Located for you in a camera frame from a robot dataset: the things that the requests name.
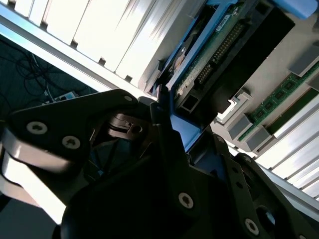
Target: green circuit board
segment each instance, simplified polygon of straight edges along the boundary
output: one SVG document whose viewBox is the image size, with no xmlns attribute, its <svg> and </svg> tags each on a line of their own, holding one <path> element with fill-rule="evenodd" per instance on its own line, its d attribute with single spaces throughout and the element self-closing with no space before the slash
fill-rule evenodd
<svg viewBox="0 0 319 239">
<path fill-rule="evenodd" d="M 290 73 L 289 76 L 251 114 L 247 115 L 253 125 L 239 137 L 238 141 L 242 141 L 249 135 L 254 128 L 269 116 L 318 68 L 319 61 L 302 77 Z"/>
<path fill-rule="evenodd" d="M 234 34 L 239 34 L 242 30 L 239 28 L 241 25 L 236 25 L 236 23 L 241 18 L 241 12 L 244 6 L 245 4 L 241 2 L 229 7 L 216 30 L 212 33 L 176 87 L 175 99 L 182 95 L 183 89 L 187 88 L 197 77 L 201 77 L 203 81 L 212 70 L 209 64 L 212 56 L 215 57 L 215 61 L 217 61 L 230 47 L 233 40 L 235 40 Z"/>
</svg>

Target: white panel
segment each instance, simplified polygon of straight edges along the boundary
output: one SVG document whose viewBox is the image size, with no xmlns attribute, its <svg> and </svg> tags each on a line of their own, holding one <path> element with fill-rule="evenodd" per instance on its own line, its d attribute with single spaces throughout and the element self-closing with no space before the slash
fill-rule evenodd
<svg viewBox="0 0 319 239">
<path fill-rule="evenodd" d="M 296 127 L 287 136 L 257 158 L 265 168 L 274 167 L 305 147 L 319 132 L 319 112 Z"/>
<path fill-rule="evenodd" d="M 303 188 L 319 177 L 319 160 L 314 160 L 309 166 L 291 177 L 288 182 L 297 188 Z"/>
<path fill-rule="evenodd" d="M 70 44 L 87 3 L 88 0 L 52 0 L 46 18 L 47 31 L 63 42 Z"/>
<path fill-rule="evenodd" d="M 273 172 L 282 178 L 289 177 L 319 156 L 319 137 L 301 148 L 286 161 L 273 169 Z"/>
<path fill-rule="evenodd" d="M 105 67 L 115 71 L 155 0 L 132 0 L 119 25 L 104 43 Z"/>
<path fill-rule="evenodd" d="M 33 0 L 17 0 L 14 10 L 23 16 L 29 17 Z"/>
<path fill-rule="evenodd" d="M 120 88 L 128 91 L 136 98 L 148 96 L 104 66 L 64 44 L 5 5 L 0 4 L 0 12 L 1 35 L 84 84 L 99 92 Z"/>
<path fill-rule="evenodd" d="M 75 35 L 77 50 L 99 61 L 114 35 L 129 0 L 92 0 L 84 13 Z"/>
<path fill-rule="evenodd" d="M 305 189 L 303 189 L 303 192 L 307 193 L 311 197 L 316 197 L 319 195 L 319 181 L 315 181 Z"/>
<path fill-rule="evenodd" d="M 40 26 L 45 13 L 48 0 L 33 0 L 33 6 L 29 16 L 29 20 Z"/>
<path fill-rule="evenodd" d="M 125 54 L 116 73 L 125 78 L 132 77 L 135 86 L 154 56 L 165 34 L 171 27 L 186 0 L 156 1 L 143 28 Z"/>
</svg>

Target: black cable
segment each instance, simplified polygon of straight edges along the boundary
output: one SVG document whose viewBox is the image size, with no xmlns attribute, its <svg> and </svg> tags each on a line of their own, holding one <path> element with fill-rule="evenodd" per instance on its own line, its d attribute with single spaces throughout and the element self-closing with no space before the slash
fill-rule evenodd
<svg viewBox="0 0 319 239">
<path fill-rule="evenodd" d="M 32 59 L 32 55 L 31 56 L 28 56 L 25 52 L 23 52 L 22 50 L 18 49 L 17 47 L 7 43 L 6 41 L 0 39 L 0 42 L 2 42 L 3 44 L 9 46 L 10 48 L 20 52 L 24 58 L 16 61 L 16 69 L 17 69 L 17 72 L 18 74 L 20 74 L 20 76 L 22 76 L 23 78 L 25 78 L 26 80 L 35 80 L 37 82 L 37 84 L 42 88 L 42 92 L 41 94 L 33 94 L 30 92 L 30 90 L 26 87 L 26 82 L 24 82 L 24 87 L 26 89 L 26 91 L 32 95 L 32 96 L 40 96 L 42 95 L 46 88 L 47 88 L 47 84 L 49 83 L 50 85 L 52 85 L 53 87 L 55 87 L 56 89 L 60 90 L 60 91 L 63 91 L 64 93 L 68 93 L 72 90 L 68 90 L 68 89 L 65 89 L 63 87 L 60 87 L 59 85 L 57 85 L 56 83 L 54 83 L 47 74 L 59 74 L 59 73 L 64 73 L 63 71 L 50 71 L 53 66 L 49 66 L 49 63 L 47 63 L 47 66 L 46 68 L 43 67 L 43 66 L 40 66 L 40 64 L 37 66 L 36 63 L 34 62 L 34 60 Z M 5 60 L 8 60 L 10 62 L 12 62 L 11 60 L 7 59 L 7 58 L 4 58 L 4 57 L 1 57 L 2 59 L 5 59 Z M 23 61 L 26 61 L 28 63 L 28 66 L 24 66 L 23 64 Z M 23 69 L 29 71 L 28 74 L 22 72 L 19 68 L 19 67 L 22 67 Z M 43 78 L 45 80 L 45 85 L 42 85 L 38 78 Z M 86 90 L 87 87 L 85 88 L 82 88 L 82 89 L 75 89 L 74 91 L 76 92 L 81 92 L 81 91 L 84 91 Z"/>
<path fill-rule="evenodd" d="M 12 111 L 11 104 L 10 104 L 10 102 L 8 101 L 8 99 L 5 97 L 5 95 L 0 92 L 0 96 L 2 96 L 2 97 L 4 98 L 5 102 L 7 103 L 8 107 L 9 107 L 9 109 L 10 109 L 10 111 Z"/>
<path fill-rule="evenodd" d="M 39 102 L 41 104 L 46 104 L 46 102 L 44 102 L 44 101 L 41 101 L 41 100 L 38 100 L 38 99 L 34 99 L 34 100 L 31 100 L 31 101 L 27 102 L 25 105 L 23 105 L 21 109 L 25 109 L 32 102 Z"/>
</svg>

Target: blue plastic bracket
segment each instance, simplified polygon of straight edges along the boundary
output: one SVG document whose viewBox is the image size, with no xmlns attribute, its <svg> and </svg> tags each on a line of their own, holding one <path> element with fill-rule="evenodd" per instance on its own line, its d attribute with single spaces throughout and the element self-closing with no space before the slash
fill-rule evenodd
<svg viewBox="0 0 319 239">
<path fill-rule="evenodd" d="M 166 85 L 168 89 L 170 89 L 170 106 L 171 106 L 171 123 L 175 130 L 180 133 L 180 136 L 183 141 L 183 145 L 186 151 L 190 149 L 190 147 L 196 142 L 196 140 L 201 135 L 201 129 L 194 124 L 186 121 L 185 119 L 181 118 L 174 112 L 174 86 L 179 80 L 181 79 L 182 75 L 185 73 L 187 68 L 190 66 L 202 46 L 208 40 L 210 35 L 213 33 L 221 19 L 223 18 L 224 14 L 227 12 L 229 6 L 238 2 L 238 0 L 212 0 L 210 2 L 214 2 L 219 4 L 216 12 L 209 20 L 208 24 L 194 43 L 193 47 L 189 51 L 188 55 L 185 57 L 182 65 L 180 66 L 179 70 L 173 75 L 172 79 Z"/>
<path fill-rule="evenodd" d="M 318 8 L 317 0 L 273 0 L 283 9 L 291 12 L 296 17 L 306 19 Z"/>
</svg>

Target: cable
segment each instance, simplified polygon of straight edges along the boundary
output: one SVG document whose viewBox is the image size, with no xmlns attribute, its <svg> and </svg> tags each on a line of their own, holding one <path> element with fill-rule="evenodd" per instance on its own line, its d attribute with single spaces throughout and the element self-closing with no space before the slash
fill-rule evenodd
<svg viewBox="0 0 319 239">
<path fill-rule="evenodd" d="M 44 102 L 44 101 L 41 101 L 41 100 L 38 100 L 38 99 L 34 99 L 34 100 L 31 100 L 31 101 L 27 102 L 25 105 L 23 105 L 21 109 L 25 109 L 32 102 L 39 102 L 41 104 L 46 104 L 46 102 Z"/>
<path fill-rule="evenodd" d="M 39 65 L 39 63 L 38 63 L 38 61 L 37 61 L 37 59 L 36 59 L 36 57 L 35 57 L 34 54 L 32 54 L 32 58 L 34 59 L 34 62 L 36 63 L 37 67 L 38 67 L 38 68 L 40 69 L 40 71 L 41 71 L 40 65 Z M 48 84 L 46 84 L 46 91 L 47 91 L 49 97 L 51 98 L 52 102 L 55 102 L 55 99 L 53 98 L 53 96 L 52 96 L 52 94 L 51 94 L 51 92 L 50 92 L 50 89 L 49 89 Z"/>
<path fill-rule="evenodd" d="M 8 101 L 8 99 L 5 97 L 5 95 L 0 92 L 0 96 L 3 97 L 3 99 L 4 99 L 5 102 L 7 103 L 7 105 L 8 105 L 8 107 L 9 107 L 10 111 L 12 111 L 11 104 L 10 104 L 10 102 Z"/>
</svg>

